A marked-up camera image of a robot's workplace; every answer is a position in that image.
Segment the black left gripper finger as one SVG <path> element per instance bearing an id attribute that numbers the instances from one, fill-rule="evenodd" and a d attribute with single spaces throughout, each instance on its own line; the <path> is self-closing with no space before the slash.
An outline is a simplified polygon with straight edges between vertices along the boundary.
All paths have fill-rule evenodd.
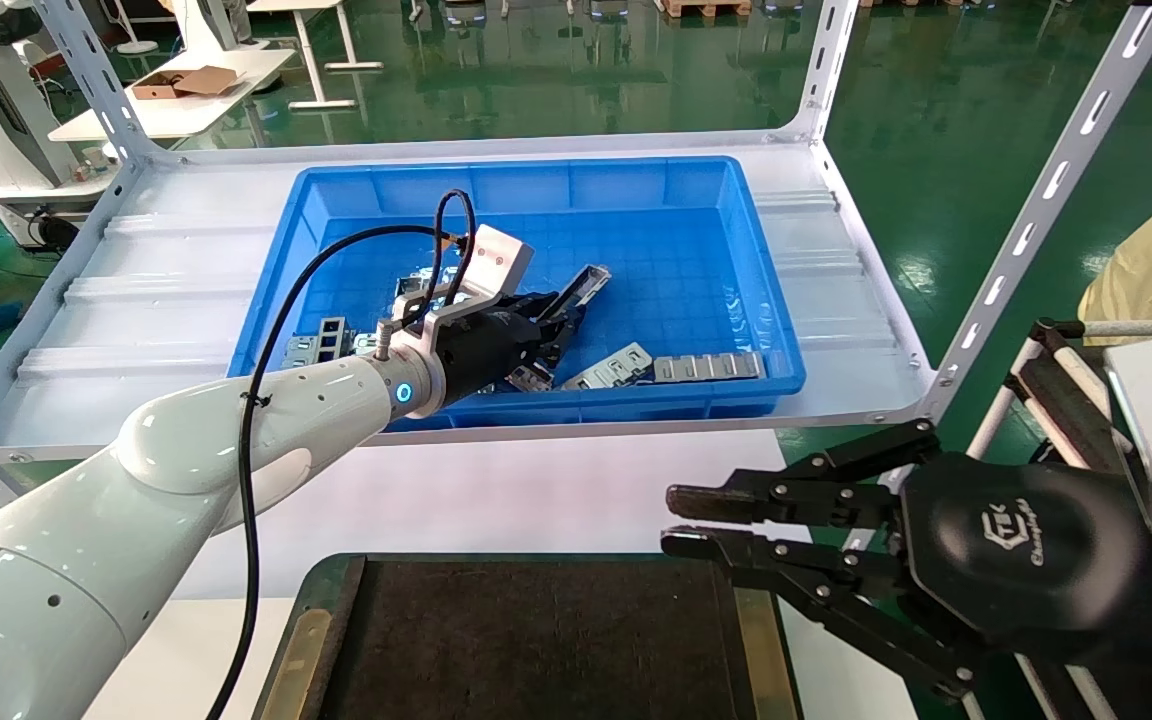
<path id="1" fill-rule="evenodd" d="M 522 293 L 509 296 L 509 313 L 525 323 L 561 323 L 564 319 L 562 293 Z"/>
<path id="2" fill-rule="evenodd" d="M 558 369 L 588 313 L 586 305 L 566 304 L 562 309 L 564 319 L 561 323 L 525 323 L 525 366 L 544 366 L 548 372 Z"/>

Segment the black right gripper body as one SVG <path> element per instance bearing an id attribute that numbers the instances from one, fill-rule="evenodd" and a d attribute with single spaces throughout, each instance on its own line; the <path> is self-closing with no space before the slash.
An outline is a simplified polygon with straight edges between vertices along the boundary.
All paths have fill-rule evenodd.
<path id="1" fill-rule="evenodd" d="M 901 488 L 901 674 L 948 698 L 993 655 L 1152 676 L 1152 532 L 1132 484 L 943 454 Z"/>

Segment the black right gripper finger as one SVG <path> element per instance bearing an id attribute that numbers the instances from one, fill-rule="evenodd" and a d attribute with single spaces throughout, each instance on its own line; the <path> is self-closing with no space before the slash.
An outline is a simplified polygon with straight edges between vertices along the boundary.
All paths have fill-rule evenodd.
<path id="1" fill-rule="evenodd" d="M 670 558 L 714 562 L 735 588 L 776 594 L 833 637 L 947 702 L 973 692 L 979 643 L 956 629 L 924 632 L 874 606 L 879 598 L 916 597 L 914 575 L 895 556 L 713 526 L 672 526 L 660 548 Z"/>
<path id="2" fill-rule="evenodd" d="M 938 455 L 940 438 L 931 420 L 905 420 L 783 470 L 737 469 L 718 487 L 670 486 L 666 505 L 685 520 L 876 529 L 895 518 L 899 501 L 874 479 Z"/>

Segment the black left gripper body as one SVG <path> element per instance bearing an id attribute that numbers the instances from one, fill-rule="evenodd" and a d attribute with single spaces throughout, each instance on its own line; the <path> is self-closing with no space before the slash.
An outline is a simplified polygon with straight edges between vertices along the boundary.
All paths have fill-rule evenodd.
<path id="1" fill-rule="evenodd" d="M 456 404 L 536 361 L 544 344 L 540 313 L 540 304 L 497 304 L 440 324 L 433 343 L 444 370 L 440 406 Z"/>

